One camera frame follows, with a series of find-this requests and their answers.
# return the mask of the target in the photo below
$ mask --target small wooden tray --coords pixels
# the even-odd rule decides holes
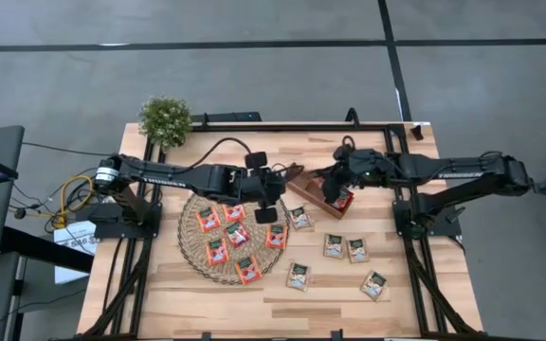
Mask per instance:
[[[303,197],[304,199],[308,200],[311,204],[318,206],[319,208],[323,209],[324,211],[330,213],[332,216],[334,216],[337,219],[341,219],[347,210],[349,209],[349,206],[351,206],[351,203],[353,202],[354,197],[352,197],[347,205],[344,207],[342,211],[336,209],[335,207],[326,204],[325,197],[323,195],[323,191],[321,191],[321,188],[319,187],[318,182],[315,180],[315,176],[313,173],[311,173],[308,170],[304,170],[299,174],[292,173],[292,170],[295,172],[298,172],[298,167],[292,167],[290,166],[288,168],[288,174],[286,175],[288,178],[292,179],[290,180],[286,186],[292,190],[294,190],[298,195]]]

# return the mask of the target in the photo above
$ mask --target green plant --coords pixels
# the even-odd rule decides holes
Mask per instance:
[[[183,99],[151,97],[138,113],[140,133],[167,151],[182,146],[191,131],[191,111]]]

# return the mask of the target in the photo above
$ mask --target round woven mat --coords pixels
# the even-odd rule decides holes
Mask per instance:
[[[263,274],[271,270],[282,255],[283,250],[271,249],[264,245],[267,224],[256,223],[254,209],[259,208],[258,204],[244,204],[246,217],[242,220],[242,224],[249,233],[250,239],[237,248],[233,248],[225,232],[225,228],[231,225],[231,223],[227,223],[222,206],[214,205],[222,225],[205,233],[201,230],[197,222],[196,213],[212,205],[213,202],[210,200],[193,194],[185,204],[180,216],[178,223],[178,244],[183,256],[193,269],[205,278],[222,284],[242,284],[239,275],[235,271],[235,262],[245,257],[254,256]],[[287,224],[289,235],[290,216],[283,201],[279,200],[275,208],[277,209],[278,222],[285,222]],[[227,242],[229,260],[221,264],[209,265],[208,255],[206,254],[206,242],[219,238],[225,238]]]

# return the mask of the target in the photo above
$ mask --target white paper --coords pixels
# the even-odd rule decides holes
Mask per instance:
[[[94,239],[95,229],[96,226],[88,221],[70,224],[66,228],[54,230],[54,242],[58,245],[64,245],[83,253],[95,255],[96,247],[98,246],[98,243]],[[54,268],[54,282],[56,284],[65,284],[86,276],[88,276],[88,274],[81,271],[70,270],[62,266],[56,266]]]

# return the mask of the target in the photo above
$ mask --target wooden table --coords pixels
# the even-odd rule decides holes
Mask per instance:
[[[168,152],[167,160],[176,165],[189,165],[220,138],[232,135],[242,139],[252,151],[267,152],[269,165],[298,162],[307,169],[315,169],[333,163],[332,152],[346,134],[193,133],[183,147]],[[349,135],[358,148],[385,151],[381,133]],[[408,136],[410,152],[438,157],[430,126],[423,127],[423,135],[425,139],[421,141]],[[128,124],[120,151],[141,157],[145,144],[146,138],[138,133],[137,125]],[[226,142],[205,162],[243,166],[244,154],[239,145]],[[419,190],[435,192],[445,187],[445,182],[433,181]],[[200,337],[202,332],[212,332],[213,337],[329,337],[331,330],[338,329],[343,329],[347,337],[419,334],[404,245],[395,233],[391,212],[392,190],[356,190],[355,201],[341,221],[288,190],[282,197],[286,205],[289,208],[305,205],[316,225],[301,231],[292,229],[288,247],[272,272],[248,286],[214,283],[187,264],[179,251],[176,229],[191,193],[179,188],[163,188],[163,194],[165,214],[160,235],[153,244],[139,337]],[[366,238],[370,262],[350,264],[346,258],[324,258],[325,233]],[[116,244],[117,241],[104,241],[98,247],[78,332],[91,327],[100,315]],[[481,329],[463,251],[445,237],[430,238],[430,244],[440,289],[468,324]],[[117,290],[124,247],[122,245],[119,252],[111,296]],[[312,282],[306,293],[285,287],[291,261],[312,267]],[[389,289],[377,303],[359,291],[371,269],[389,281]],[[431,301],[424,287],[423,293],[429,328],[434,330]],[[128,296],[122,332],[128,331],[133,302],[134,297]]]

